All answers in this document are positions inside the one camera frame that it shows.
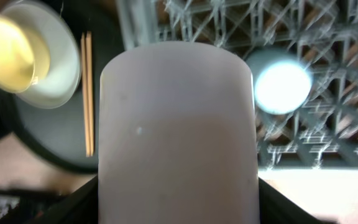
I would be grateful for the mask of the wooden chopstick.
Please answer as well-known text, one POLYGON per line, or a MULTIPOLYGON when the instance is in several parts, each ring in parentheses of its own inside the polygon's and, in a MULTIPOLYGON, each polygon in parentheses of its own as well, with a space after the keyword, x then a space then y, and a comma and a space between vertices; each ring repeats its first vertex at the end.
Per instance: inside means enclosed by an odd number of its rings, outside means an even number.
POLYGON ((92 63, 92 38, 91 32, 86 33, 86 77, 87 77, 87 94, 88 94, 88 116, 89 116, 89 140, 90 156, 94 155, 94 102, 93 102, 93 63, 92 63))
POLYGON ((91 143, 90 143, 90 124, 89 124, 89 113, 88 113, 88 91, 87 91, 87 78, 86 78, 86 51, 85 51, 85 34, 81 35, 81 66, 82 66, 82 94, 83 94, 83 112, 84 112, 84 123, 85 123, 85 145, 86 145, 86 156, 91 156, 91 143))

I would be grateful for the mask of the yellow bowl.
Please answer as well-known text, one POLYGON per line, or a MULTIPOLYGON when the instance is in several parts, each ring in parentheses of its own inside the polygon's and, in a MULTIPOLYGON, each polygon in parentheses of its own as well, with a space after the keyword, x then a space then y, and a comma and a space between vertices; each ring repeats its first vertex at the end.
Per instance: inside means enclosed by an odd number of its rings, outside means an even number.
POLYGON ((50 51, 44 38, 29 27, 22 27, 0 16, 0 88, 21 93, 46 78, 50 51))

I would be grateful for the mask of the blue plastic cup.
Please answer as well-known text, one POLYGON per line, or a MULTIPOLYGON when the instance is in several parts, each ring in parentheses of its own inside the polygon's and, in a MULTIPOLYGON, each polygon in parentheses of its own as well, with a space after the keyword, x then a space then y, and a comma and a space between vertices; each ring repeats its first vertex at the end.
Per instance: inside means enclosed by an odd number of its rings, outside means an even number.
POLYGON ((283 49, 259 49, 246 59, 253 76, 255 104, 282 115, 302 106, 313 86, 313 74, 295 54, 283 49))

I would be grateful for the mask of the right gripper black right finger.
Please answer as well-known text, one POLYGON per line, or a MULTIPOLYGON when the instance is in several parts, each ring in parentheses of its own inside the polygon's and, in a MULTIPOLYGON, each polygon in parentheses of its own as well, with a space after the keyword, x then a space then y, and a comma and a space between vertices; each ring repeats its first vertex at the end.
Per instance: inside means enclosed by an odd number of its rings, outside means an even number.
POLYGON ((261 224, 337 224, 312 216, 261 178, 259 210, 261 224))

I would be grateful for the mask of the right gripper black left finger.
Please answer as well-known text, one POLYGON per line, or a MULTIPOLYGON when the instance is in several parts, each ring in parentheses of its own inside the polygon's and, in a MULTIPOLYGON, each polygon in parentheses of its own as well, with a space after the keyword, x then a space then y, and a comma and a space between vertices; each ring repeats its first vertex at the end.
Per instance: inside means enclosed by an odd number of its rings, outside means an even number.
POLYGON ((10 190, 19 204, 0 219, 6 224, 98 224, 98 178, 68 195, 33 190, 10 190))

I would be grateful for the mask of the pale green plate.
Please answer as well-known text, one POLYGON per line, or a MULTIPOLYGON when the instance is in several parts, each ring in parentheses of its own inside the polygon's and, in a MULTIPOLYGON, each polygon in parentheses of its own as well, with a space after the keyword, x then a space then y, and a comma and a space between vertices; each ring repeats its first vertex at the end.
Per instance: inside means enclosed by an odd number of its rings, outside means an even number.
POLYGON ((50 68, 46 78, 17 96, 43 109, 64 105, 81 80, 80 52, 66 22, 50 6, 39 1, 9 3, 1 14, 37 31, 50 51, 50 68))

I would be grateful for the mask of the pink plastic cup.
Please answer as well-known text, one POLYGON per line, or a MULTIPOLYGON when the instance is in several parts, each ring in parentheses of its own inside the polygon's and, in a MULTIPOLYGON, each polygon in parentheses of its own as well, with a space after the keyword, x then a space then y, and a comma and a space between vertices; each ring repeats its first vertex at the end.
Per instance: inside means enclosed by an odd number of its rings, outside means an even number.
POLYGON ((215 46, 161 42, 103 69, 101 223, 258 223, 250 68, 215 46))

